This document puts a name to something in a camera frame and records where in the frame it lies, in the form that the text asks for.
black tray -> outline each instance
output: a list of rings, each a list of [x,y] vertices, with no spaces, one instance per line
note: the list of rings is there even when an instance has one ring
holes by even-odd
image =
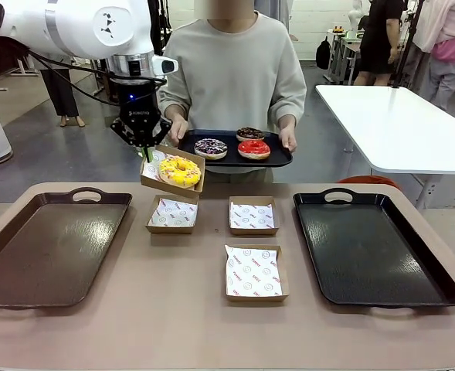
[[[74,200],[81,192],[98,193],[100,200]],[[88,187],[33,197],[0,232],[0,308],[82,301],[131,198]]]
[[[236,138],[235,131],[227,130],[190,130],[186,132],[185,137],[179,144],[179,149],[195,153],[195,143],[200,139],[214,138],[226,143],[229,151],[227,156],[221,160],[206,160],[207,166],[227,166],[227,167],[264,167],[264,168],[281,168],[292,162],[292,154],[280,144],[277,134],[265,133],[265,143],[268,144],[272,153],[270,157],[262,161],[253,161],[244,158],[237,151],[239,141]]]
[[[351,195],[352,201],[325,198]],[[321,293],[337,305],[455,305],[455,282],[393,201],[329,189],[294,195]]]

brown table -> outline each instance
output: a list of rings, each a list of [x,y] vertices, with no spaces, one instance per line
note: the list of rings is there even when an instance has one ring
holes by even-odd
[[[0,229],[39,192],[31,188],[0,219]],[[439,369],[455,367],[455,308],[365,310],[328,304],[317,287],[292,195],[332,185],[209,185],[191,236],[150,235],[144,225],[157,193],[139,184],[99,183],[133,202],[89,297],[74,308],[0,310],[0,368]],[[455,256],[406,197],[384,185],[349,185],[392,197],[455,280]],[[228,231],[228,196],[275,196],[274,238]],[[278,243],[290,296],[282,305],[230,304],[224,296],[224,243]]]

neck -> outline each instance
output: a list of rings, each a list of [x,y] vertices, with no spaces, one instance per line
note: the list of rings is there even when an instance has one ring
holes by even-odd
[[[248,19],[209,19],[210,24],[221,32],[240,33],[254,25],[257,14],[254,12]]]

open cardboard box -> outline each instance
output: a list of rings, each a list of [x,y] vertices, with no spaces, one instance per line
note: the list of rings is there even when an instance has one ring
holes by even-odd
[[[249,250],[274,250],[277,252],[277,269],[279,271],[280,286],[282,294],[278,296],[235,296],[227,294],[227,272],[226,272],[226,296],[230,301],[284,301],[289,296],[289,282],[287,280],[287,271],[285,268],[284,259],[282,257],[282,249],[276,245],[227,245],[238,249]]]
[[[231,225],[231,204],[234,205],[253,205],[253,206],[272,206],[273,213],[273,225],[274,228],[262,228],[262,229],[247,229],[247,228],[234,228]],[[229,198],[229,228],[232,234],[236,236],[275,236],[280,228],[280,222],[278,217],[277,208],[275,206],[275,198],[271,196],[253,196],[253,197],[230,197]]]
[[[151,203],[151,208],[148,211],[147,218],[146,218],[147,230],[149,230],[150,233],[180,233],[180,234],[193,233],[195,226],[150,226],[150,225],[148,225],[150,223],[150,219],[153,216],[155,210],[157,209],[158,204],[160,203],[161,199],[170,199],[171,201],[176,201],[178,203],[190,203],[192,205],[197,205],[197,206],[198,206],[198,201],[199,201],[198,198],[187,199],[185,197],[176,196],[176,195],[155,196],[153,202]]]
[[[156,151],[160,151],[165,153],[166,155],[173,155],[173,156],[180,156],[183,158],[187,158],[188,160],[193,161],[202,171],[202,178],[200,179],[199,183],[195,185],[193,189],[184,189],[181,187],[177,187],[176,185],[171,185],[166,182],[160,180],[160,177],[157,176],[153,178],[149,178],[144,173],[144,167],[147,165],[146,158],[143,158],[143,162],[141,163],[140,175],[141,175],[141,184],[143,186],[160,189],[165,192],[173,193],[176,195],[188,197],[190,199],[194,199],[195,197],[199,197],[199,195],[203,192],[203,182],[205,181],[205,159],[203,157],[193,155],[188,152],[180,151],[177,148],[173,147],[166,147],[164,145],[158,145],[155,147]]]

robot logo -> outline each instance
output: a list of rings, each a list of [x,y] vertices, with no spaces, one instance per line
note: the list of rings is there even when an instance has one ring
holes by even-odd
[[[110,34],[110,37],[113,39],[114,37],[112,36],[112,31],[110,30],[110,25],[116,21],[112,19],[112,15],[109,13],[104,13],[104,17],[107,18],[107,27],[105,29],[100,29],[100,31],[104,31]]]

